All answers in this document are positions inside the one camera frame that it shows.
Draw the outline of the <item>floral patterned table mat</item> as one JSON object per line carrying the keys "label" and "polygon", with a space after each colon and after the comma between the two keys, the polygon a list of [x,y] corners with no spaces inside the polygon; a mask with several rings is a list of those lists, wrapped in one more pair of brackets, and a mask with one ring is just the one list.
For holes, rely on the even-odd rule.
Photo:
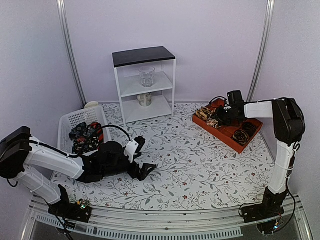
{"label": "floral patterned table mat", "polygon": [[98,183],[79,183],[54,173],[52,181],[63,185],[72,201],[87,199],[95,206],[148,211],[210,210],[259,203],[274,169],[274,161],[260,134],[242,153],[193,123],[196,103],[177,104],[174,115],[137,121],[123,131],[120,107],[105,104],[103,110],[114,141],[143,136],[146,143],[139,163],[155,164],[143,181],[127,173]]}

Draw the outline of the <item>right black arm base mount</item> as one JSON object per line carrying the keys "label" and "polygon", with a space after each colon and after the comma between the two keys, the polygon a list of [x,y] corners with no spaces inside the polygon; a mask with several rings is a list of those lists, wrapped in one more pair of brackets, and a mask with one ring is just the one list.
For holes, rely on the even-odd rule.
{"label": "right black arm base mount", "polygon": [[266,220],[269,218],[274,218],[273,221],[263,222],[256,225],[257,230],[263,236],[274,235],[275,233],[279,233],[281,230],[285,229],[286,226],[291,222],[295,215],[297,201],[294,197],[293,200],[293,211],[290,218],[287,222],[284,222],[284,217],[281,214],[281,211],[284,211],[283,208],[279,208],[278,210],[271,210],[267,213],[263,213],[263,207],[261,204],[249,204],[243,203],[239,209],[238,214],[241,218],[243,218],[245,223],[257,222],[260,220]]}

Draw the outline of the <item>aluminium corner post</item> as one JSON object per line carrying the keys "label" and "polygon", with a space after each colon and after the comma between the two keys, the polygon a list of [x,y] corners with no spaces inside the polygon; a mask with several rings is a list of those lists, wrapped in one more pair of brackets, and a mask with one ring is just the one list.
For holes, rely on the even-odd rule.
{"label": "aluminium corner post", "polygon": [[261,36],[256,64],[253,71],[253,77],[252,77],[250,88],[246,98],[247,102],[251,102],[253,100],[256,89],[258,87],[258,82],[259,82],[263,61],[265,58],[265,53],[268,45],[268,39],[269,39],[270,31],[272,28],[274,7],[275,7],[275,0],[267,0],[262,36]]}
{"label": "aluminium corner post", "polygon": [[58,16],[60,20],[60,25],[61,25],[61,30],[62,30],[62,35],[66,47],[66,52],[72,72],[72,76],[75,82],[75,87],[78,92],[81,104],[83,106],[86,105],[87,100],[85,97],[84,89],[82,86],[82,82],[80,79],[79,71],[77,68],[77,63],[76,63],[76,58],[72,46],[72,40],[71,40],[71,35],[70,35],[70,30],[69,30],[69,25],[68,25],[68,18],[67,18],[67,11],[66,11],[66,6],[65,6],[65,1],[64,0],[57,0],[57,10],[58,10]]}

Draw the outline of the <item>white perforated plastic basket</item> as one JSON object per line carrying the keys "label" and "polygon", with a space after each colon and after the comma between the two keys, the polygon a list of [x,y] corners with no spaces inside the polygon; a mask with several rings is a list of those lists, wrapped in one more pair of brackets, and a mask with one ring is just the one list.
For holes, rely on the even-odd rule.
{"label": "white perforated plastic basket", "polygon": [[70,138],[70,133],[78,125],[86,130],[90,125],[100,124],[102,127],[107,125],[107,118],[102,106],[94,106],[77,110],[63,115],[59,120],[57,148],[63,152],[73,154],[74,141]]}

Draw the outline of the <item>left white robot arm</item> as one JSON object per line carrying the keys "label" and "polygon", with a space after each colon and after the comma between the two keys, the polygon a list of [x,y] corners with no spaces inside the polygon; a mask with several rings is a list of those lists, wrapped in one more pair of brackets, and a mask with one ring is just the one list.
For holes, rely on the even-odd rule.
{"label": "left white robot arm", "polygon": [[31,135],[27,126],[22,126],[0,142],[0,176],[23,184],[30,192],[43,198],[63,216],[74,213],[66,189],[44,177],[36,166],[59,172],[80,183],[96,183],[106,176],[127,172],[139,181],[156,169],[155,164],[139,164],[135,160],[142,155],[146,140],[142,136],[129,140],[126,146],[116,141],[101,142],[92,153],[93,139],[102,132],[100,127],[85,138],[76,154],[52,147]]}

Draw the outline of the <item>right aluminium corner post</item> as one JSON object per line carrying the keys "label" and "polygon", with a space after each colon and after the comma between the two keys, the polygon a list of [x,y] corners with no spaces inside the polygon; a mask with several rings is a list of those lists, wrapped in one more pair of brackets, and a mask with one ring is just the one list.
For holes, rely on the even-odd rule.
{"label": "right aluminium corner post", "polygon": [[252,77],[250,88],[246,98],[247,102],[251,102],[253,100],[256,89],[258,87],[258,82],[259,82],[263,61],[265,58],[265,53],[268,45],[268,39],[269,39],[270,31],[272,28],[274,7],[275,7],[275,0],[267,0],[262,36],[261,36],[256,64],[253,71],[253,77]]}

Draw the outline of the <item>red black striped tie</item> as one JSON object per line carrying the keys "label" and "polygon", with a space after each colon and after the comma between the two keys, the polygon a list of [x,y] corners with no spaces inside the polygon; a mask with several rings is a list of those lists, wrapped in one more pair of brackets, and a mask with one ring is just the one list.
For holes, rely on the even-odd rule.
{"label": "red black striped tie", "polygon": [[104,133],[102,125],[98,122],[93,122],[89,125],[91,139],[98,140],[100,144],[104,142]]}

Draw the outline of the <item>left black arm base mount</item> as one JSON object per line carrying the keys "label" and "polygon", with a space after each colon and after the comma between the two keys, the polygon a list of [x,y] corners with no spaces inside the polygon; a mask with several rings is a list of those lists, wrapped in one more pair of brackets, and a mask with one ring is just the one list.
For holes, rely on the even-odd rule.
{"label": "left black arm base mount", "polygon": [[50,204],[48,213],[61,217],[64,220],[74,220],[77,222],[88,223],[91,217],[92,208],[88,200],[82,198],[77,202],[60,200],[55,204]]}

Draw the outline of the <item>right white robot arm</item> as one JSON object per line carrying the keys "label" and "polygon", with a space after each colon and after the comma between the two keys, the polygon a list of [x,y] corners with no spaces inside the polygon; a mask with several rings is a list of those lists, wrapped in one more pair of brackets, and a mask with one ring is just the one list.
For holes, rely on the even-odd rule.
{"label": "right white robot arm", "polygon": [[258,208],[262,218],[269,218],[283,204],[289,192],[288,181],[294,169],[295,154],[306,130],[304,114],[294,98],[245,102],[239,90],[228,92],[227,97],[227,106],[218,107],[210,117],[221,126],[229,126],[233,120],[273,119],[277,140],[275,166]]}

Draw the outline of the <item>cream mug behind basket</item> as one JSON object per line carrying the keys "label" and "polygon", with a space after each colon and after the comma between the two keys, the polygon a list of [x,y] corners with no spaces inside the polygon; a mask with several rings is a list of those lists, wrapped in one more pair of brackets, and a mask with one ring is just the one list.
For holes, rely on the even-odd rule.
{"label": "cream mug behind basket", "polygon": [[85,106],[84,109],[94,108],[97,107],[99,103],[97,101],[90,101]]}

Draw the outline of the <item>dark blue floral tie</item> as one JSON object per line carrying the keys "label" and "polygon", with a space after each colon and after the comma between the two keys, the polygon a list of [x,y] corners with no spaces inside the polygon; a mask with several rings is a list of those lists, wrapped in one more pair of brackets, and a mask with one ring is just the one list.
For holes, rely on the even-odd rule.
{"label": "dark blue floral tie", "polygon": [[99,148],[99,141],[91,139],[90,127],[86,122],[81,122],[75,126],[69,133],[69,139],[72,141],[73,154],[85,154],[95,151]]}

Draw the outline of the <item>cream floral paisley tie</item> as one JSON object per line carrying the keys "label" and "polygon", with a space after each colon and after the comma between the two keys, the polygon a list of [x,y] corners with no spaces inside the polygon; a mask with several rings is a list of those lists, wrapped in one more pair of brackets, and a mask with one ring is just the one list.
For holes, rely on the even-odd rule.
{"label": "cream floral paisley tie", "polygon": [[206,125],[215,129],[219,129],[223,126],[223,121],[215,113],[213,113],[207,117]]}

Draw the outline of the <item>clear drinking glass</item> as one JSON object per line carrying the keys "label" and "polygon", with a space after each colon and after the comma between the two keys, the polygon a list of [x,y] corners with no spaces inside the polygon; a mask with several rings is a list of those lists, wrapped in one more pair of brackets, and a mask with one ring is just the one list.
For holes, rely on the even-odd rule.
{"label": "clear drinking glass", "polygon": [[149,88],[154,85],[154,73],[155,68],[153,66],[143,66],[139,69],[139,75],[143,87]]}

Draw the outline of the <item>left aluminium corner post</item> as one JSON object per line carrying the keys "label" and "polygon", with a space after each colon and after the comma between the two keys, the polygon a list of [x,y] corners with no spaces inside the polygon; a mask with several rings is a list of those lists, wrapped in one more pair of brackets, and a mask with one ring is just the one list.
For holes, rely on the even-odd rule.
{"label": "left aluminium corner post", "polygon": [[58,16],[60,20],[60,25],[61,25],[61,30],[62,30],[62,35],[66,47],[66,52],[72,72],[72,76],[75,82],[75,87],[78,92],[81,104],[83,106],[86,105],[87,100],[85,97],[84,89],[82,86],[82,82],[80,79],[79,71],[77,68],[77,63],[76,63],[76,58],[72,46],[72,40],[71,40],[71,35],[70,35],[70,30],[69,30],[69,25],[68,25],[68,18],[67,18],[67,11],[66,11],[66,6],[65,6],[65,1],[64,0],[57,0],[57,10],[58,10]]}

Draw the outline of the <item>white shelf with black top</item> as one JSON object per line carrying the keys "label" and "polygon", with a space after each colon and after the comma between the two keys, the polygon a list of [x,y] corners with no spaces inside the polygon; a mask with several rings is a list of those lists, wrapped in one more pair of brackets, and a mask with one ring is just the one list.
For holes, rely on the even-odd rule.
{"label": "white shelf with black top", "polygon": [[177,59],[164,46],[112,53],[123,124],[173,116]]}

